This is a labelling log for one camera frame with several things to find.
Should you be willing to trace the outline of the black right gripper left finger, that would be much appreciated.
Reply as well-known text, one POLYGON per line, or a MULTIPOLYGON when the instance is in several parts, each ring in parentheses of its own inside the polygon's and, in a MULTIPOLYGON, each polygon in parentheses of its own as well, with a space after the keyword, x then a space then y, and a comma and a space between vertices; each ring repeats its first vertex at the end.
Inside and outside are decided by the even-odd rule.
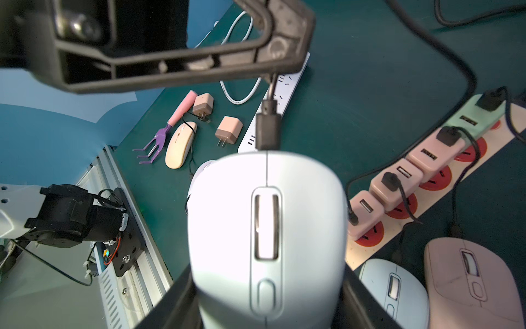
POLYGON ((193 277, 179 278, 136 328, 203 328, 193 277))

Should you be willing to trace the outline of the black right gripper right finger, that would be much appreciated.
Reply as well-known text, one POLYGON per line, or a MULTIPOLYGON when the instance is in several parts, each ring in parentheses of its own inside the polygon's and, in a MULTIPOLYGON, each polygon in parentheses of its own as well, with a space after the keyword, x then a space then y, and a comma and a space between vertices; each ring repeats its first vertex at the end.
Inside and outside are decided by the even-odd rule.
POLYGON ((334 315, 335 328, 401 328, 346 265, 334 315))

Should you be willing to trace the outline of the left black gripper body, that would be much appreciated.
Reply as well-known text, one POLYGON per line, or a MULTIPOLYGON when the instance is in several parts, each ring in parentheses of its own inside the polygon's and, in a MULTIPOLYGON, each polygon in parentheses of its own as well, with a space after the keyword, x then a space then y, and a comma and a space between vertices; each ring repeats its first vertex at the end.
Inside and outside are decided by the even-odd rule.
POLYGON ((188 1, 2 1, 1 67, 41 82, 116 77, 108 58, 186 48, 188 1), (57 41, 101 52, 103 60, 59 49, 57 41))

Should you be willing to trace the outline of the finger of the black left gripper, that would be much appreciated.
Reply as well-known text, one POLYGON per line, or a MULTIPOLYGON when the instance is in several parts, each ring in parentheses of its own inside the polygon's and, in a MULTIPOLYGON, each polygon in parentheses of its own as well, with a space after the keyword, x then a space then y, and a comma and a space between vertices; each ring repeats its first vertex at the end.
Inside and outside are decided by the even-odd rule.
POLYGON ((316 26, 314 11, 302 1, 238 1, 261 34, 257 39, 111 58, 100 50, 55 40, 58 51, 98 60, 109 78, 86 79, 66 64, 50 75, 49 85, 70 93, 124 93, 164 86, 266 77, 301 70, 316 26))

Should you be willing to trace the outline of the light green wireless mouse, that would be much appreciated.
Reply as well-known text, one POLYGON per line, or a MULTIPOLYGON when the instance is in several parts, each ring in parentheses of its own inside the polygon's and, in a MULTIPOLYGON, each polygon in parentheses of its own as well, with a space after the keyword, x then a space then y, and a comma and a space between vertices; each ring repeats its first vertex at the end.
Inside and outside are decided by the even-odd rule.
POLYGON ((287 152, 218 160, 188 201, 206 328, 328 328, 345 271, 347 199, 336 174, 287 152))

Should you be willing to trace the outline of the purple wireless mouse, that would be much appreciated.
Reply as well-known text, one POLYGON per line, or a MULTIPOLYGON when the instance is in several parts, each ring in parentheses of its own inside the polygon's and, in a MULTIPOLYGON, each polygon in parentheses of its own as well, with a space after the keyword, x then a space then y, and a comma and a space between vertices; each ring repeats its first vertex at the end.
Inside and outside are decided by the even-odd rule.
POLYGON ((203 184, 203 181, 205 180, 205 174, 215 163, 216 160, 209 160, 199 166, 190 182, 186 201, 189 201, 190 196, 203 184))

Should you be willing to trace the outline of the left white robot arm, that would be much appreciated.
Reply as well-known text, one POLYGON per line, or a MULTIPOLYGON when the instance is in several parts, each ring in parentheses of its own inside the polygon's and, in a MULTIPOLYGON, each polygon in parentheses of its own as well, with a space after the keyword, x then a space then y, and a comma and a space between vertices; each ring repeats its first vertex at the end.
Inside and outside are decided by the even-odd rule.
MULTIPOLYGON (((296 73, 316 19, 301 1, 240 1, 259 37, 187 47, 187 1, 2 1, 1 67, 76 94, 296 73)), ((127 227, 123 205, 73 185, 2 187, 1 235, 70 248, 127 227)))

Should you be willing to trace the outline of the pink mouse near strip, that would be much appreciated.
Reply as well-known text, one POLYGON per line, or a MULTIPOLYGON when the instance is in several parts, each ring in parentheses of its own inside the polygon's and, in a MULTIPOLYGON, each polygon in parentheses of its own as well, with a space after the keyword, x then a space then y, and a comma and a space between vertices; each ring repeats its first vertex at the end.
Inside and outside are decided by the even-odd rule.
POLYGON ((489 249, 463 239, 433 239, 424 265, 430 328, 525 327, 512 272, 489 249))

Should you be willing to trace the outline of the cream red power strip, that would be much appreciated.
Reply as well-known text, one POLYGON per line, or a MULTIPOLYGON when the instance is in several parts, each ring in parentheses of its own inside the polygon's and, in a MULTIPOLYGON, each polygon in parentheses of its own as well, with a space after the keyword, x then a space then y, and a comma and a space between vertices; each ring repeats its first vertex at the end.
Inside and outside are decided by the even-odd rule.
POLYGON ((461 127, 461 137, 466 142, 464 149, 445 167, 428 180, 423 179, 413 194, 390 212, 384 212, 380 221, 364 236, 353 241, 348 235, 345 260, 353 270, 360 267, 378 250, 401 233, 404 226, 412 223, 438 200, 449 193, 458 179, 464 179, 484 164, 517 133, 525 129, 525 100, 511 101, 504 90, 491 90, 482 94, 477 105, 493 111, 505 101, 505 114, 481 137, 475 140, 461 127))

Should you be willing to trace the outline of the purple pink garden fork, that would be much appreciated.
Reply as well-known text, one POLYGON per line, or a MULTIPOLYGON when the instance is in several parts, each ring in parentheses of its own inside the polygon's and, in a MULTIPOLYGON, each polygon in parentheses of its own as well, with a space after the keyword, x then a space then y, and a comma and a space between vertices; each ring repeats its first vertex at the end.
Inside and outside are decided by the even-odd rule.
POLYGON ((133 149, 134 152, 145 152, 152 145, 152 148, 149 150, 147 155, 138 155, 137 158, 144 158, 139 162, 141 165, 152 164, 163 150, 167 134, 175 126, 175 124, 187 113, 190 108, 194 105, 194 102, 197 98, 197 93, 194 90, 190 90, 186 97, 181 101, 179 106, 175 109, 171 117, 168 119, 165 127, 159 129, 152 140, 148 142, 142 149, 133 149))

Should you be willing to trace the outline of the green charger adapter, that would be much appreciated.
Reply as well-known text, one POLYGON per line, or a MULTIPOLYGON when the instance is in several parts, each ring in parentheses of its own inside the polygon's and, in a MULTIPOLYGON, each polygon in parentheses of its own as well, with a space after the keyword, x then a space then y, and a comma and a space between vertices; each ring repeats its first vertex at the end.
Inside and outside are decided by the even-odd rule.
POLYGON ((489 131, 504 116, 505 101, 502 101, 495 110, 489 111, 477 105, 481 97, 482 94, 471 97, 444 123, 444 126, 463 127, 475 140, 489 131))

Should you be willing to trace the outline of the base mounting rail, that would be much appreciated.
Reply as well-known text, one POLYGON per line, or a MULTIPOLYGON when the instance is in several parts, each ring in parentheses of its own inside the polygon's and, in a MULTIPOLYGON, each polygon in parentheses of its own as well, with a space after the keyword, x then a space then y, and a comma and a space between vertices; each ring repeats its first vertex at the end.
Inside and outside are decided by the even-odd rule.
POLYGON ((107 328, 135 328, 161 301, 173 280, 114 157, 105 146, 78 182, 127 209, 121 243, 95 248, 99 290, 107 328))

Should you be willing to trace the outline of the beige pink wireless mouse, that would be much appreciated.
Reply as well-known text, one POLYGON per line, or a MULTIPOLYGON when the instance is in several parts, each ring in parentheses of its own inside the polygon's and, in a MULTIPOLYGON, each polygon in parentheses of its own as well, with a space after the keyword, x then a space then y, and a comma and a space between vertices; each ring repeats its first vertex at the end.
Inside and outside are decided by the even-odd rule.
POLYGON ((184 164, 196 133, 197 123, 194 121, 182 123, 175 130, 165 155, 165 164, 168 168, 179 169, 184 164))

